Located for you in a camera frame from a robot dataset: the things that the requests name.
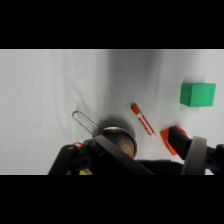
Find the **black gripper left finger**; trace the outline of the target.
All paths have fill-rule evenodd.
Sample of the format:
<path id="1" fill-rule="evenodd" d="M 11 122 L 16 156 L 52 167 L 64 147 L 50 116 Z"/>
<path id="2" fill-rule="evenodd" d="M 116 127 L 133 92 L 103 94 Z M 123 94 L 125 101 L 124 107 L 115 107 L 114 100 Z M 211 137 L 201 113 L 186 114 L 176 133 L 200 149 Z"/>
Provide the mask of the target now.
<path id="1" fill-rule="evenodd" d="M 80 148 L 75 145 L 63 146 L 49 175 L 66 175 L 68 172 L 78 175 L 85 169 L 93 175 L 153 175 L 103 135 L 86 140 Z"/>

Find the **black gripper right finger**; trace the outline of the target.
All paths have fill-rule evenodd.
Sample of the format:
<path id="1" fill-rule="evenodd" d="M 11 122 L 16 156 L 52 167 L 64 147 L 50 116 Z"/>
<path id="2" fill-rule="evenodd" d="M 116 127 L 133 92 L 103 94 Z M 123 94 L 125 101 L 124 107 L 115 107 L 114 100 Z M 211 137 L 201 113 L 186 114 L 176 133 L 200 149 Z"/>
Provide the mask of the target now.
<path id="1" fill-rule="evenodd" d="M 206 169 L 224 175 L 224 144 L 211 148 L 205 138 L 190 139 L 176 127 L 169 128 L 168 143 L 184 161 L 182 175 L 203 175 Z"/>

